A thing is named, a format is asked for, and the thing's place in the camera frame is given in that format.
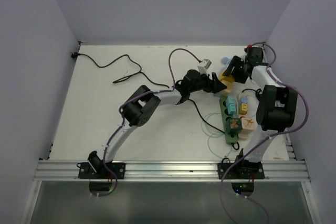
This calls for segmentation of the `yellow cube socket adapter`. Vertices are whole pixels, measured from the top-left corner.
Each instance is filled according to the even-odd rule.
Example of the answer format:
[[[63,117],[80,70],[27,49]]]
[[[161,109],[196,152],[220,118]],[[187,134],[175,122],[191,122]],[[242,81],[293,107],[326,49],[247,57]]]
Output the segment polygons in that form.
[[[225,76],[224,73],[225,73],[225,71],[222,71],[220,73],[220,75],[219,75],[219,80],[220,81],[226,81],[226,82],[229,82],[229,83],[235,82],[235,79],[232,76]]]

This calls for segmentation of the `green power strip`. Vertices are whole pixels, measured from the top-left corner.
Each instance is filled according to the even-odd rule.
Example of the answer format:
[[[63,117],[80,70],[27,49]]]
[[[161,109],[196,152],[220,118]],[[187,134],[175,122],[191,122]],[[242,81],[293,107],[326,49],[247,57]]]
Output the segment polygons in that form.
[[[223,96],[219,100],[226,144],[238,145],[238,133],[242,123],[238,117],[237,100],[233,96]]]

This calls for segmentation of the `beige dragon cube adapter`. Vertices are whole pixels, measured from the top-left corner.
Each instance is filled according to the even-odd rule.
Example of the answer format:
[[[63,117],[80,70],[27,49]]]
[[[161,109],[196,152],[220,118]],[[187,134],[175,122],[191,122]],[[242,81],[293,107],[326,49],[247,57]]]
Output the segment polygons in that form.
[[[233,84],[225,80],[222,80],[221,83],[225,85],[226,88],[221,90],[218,94],[223,95],[223,96],[228,96],[232,91]]]

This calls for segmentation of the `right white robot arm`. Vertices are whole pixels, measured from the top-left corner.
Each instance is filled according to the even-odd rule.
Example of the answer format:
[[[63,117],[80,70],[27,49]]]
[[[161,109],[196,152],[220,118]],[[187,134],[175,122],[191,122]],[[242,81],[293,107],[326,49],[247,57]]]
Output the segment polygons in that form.
[[[263,160],[272,141],[293,125],[298,92],[281,84],[271,67],[264,62],[254,64],[238,56],[233,56],[224,76],[231,76],[239,83],[251,78],[262,88],[256,111],[257,127],[231,166],[236,176],[246,178],[253,171],[252,165]]]

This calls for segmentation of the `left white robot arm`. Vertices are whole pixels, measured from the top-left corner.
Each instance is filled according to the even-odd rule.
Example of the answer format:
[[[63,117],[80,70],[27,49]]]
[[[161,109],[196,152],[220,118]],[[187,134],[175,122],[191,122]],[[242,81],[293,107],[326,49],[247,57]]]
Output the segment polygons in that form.
[[[146,85],[140,86],[119,107],[121,124],[109,137],[100,151],[92,151],[88,156],[90,171],[97,178],[104,178],[112,170],[108,162],[113,161],[119,148],[137,128],[146,124],[155,110],[163,105],[179,105],[189,99],[190,94],[197,91],[217,94],[227,89],[216,73],[205,74],[197,70],[189,70],[184,78],[172,87],[163,90],[152,90]]]

